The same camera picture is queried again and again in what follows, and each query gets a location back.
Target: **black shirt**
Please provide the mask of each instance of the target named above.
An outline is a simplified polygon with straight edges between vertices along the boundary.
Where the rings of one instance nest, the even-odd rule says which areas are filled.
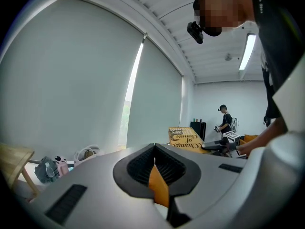
[[[305,51],[303,0],[252,0],[259,38],[266,55],[273,86],[267,88],[266,116],[280,113],[272,96],[282,86]]]
[[[232,122],[232,117],[230,116],[230,114],[229,113],[224,114],[224,119],[223,119],[223,125],[222,126],[224,126],[224,124],[228,124],[228,126],[224,129],[222,129],[221,133],[226,133],[226,132],[229,132],[231,130],[231,128],[229,126],[229,124],[231,124],[231,122]]]

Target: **ceiling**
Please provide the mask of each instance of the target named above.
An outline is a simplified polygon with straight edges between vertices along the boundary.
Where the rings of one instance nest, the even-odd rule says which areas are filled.
[[[218,37],[203,34],[203,44],[197,44],[186,31],[187,23],[193,21],[194,0],[138,1],[154,14],[173,36],[195,76],[195,83],[263,80],[260,66],[261,44],[258,38],[246,69],[239,70],[247,33],[258,33],[255,23],[246,22],[242,27],[223,32]],[[226,61],[228,53],[232,59]]]

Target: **gray blind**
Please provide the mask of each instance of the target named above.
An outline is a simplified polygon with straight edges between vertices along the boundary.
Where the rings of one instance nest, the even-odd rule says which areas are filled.
[[[169,142],[168,127],[179,124],[181,84],[172,63],[146,39],[132,95],[127,147]]]
[[[58,0],[17,35],[0,74],[0,140],[34,158],[97,144],[117,150],[129,77],[143,35],[80,0]]]

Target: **shirt logo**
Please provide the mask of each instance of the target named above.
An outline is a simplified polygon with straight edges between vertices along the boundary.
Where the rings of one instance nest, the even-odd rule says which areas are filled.
[[[260,3],[259,3],[259,10],[260,10],[260,12],[261,13],[263,13],[264,11],[263,11],[263,3],[262,3],[262,0],[259,0],[260,1]]]

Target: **fluorescent light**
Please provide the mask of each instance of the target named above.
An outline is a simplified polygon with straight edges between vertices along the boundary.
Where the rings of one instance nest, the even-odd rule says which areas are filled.
[[[248,35],[247,36],[247,43],[246,43],[246,49],[244,50],[242,63],[239,66],[239,70],[244,70],[248,64],[248,61],[250,59],[250,56],[252,54],[252,50],[254,47],[256,35]]]
[[[137,71],[138,71],[138,66],[139,66],[139,62],[140,62],[142,49],[143,49],[143,43],[141,43],[141,45],[140,45],[138,54],[137,54],[134,64],[133,64],[132,74],[129,78],[125,101],[130,101],[130,102],[132,101],[133,87],[134,87],[135,77],[137,76]]]

